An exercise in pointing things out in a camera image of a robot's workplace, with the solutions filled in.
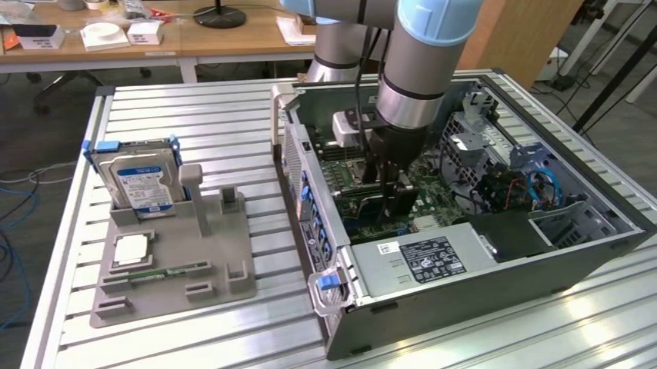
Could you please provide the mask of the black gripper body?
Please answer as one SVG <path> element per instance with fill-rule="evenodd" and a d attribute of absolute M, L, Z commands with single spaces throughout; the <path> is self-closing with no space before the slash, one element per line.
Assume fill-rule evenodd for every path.
<path fill-rule="evenodd" d="M 420 157 L 429 135 L 426 127 L 405 129 L 394 125 L 374 128 L 369 141 L 378 169 L 385 165 L 406 171 Z"/>

